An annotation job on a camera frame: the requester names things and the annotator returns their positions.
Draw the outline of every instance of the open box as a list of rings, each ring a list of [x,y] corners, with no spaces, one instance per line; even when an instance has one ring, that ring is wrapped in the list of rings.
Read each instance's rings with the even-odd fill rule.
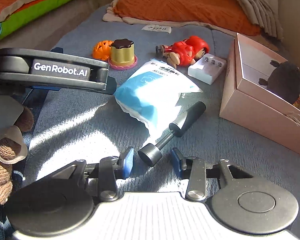
[[[263,45],[237,34],[231,47],[220,117],[259,133],[300,154],[299,109],[258,84],[268,79],[271,60],[286,61]]]

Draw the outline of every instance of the red toy figure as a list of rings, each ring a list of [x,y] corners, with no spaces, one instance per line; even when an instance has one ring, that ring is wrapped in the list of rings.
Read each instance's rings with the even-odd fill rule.
[[[187,67],[202,58],[210,50],[209,45],[198,36],[191,36],[184,41],[175,42],[172,46],[156,46],[157,57],[167,57],[169,65]]]

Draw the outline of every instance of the small white case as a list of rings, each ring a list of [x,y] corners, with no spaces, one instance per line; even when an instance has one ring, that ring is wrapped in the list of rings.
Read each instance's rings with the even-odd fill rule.
[[[211,85],[226,67],[226,61],[211,54],[205,54],[188,68],[188,75]]]

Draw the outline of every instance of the mallet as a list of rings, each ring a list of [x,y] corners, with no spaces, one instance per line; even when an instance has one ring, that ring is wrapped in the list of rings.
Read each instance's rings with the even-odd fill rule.
[[[206,110],[206,105],[198,101],[191,106],[186,112],[181,114],[169,124],[170,132],[163,137],[156,145],[148,143],[142,147],[138,154],[145,164],[149,167],[155,166],[155,164],[162,158],[161,149],[172,140],[173,137],[181,137],[188,130],[188,128],[198,120],[198,118]]]

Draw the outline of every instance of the plastic packet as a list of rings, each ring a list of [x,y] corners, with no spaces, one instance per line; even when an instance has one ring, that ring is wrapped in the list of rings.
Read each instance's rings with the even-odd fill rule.
[[[114,96],[121,109],[143,122],[151,137],[159,138],[181,109],[182,93],[202,92],[168,64],[152,59],[122,84]]]

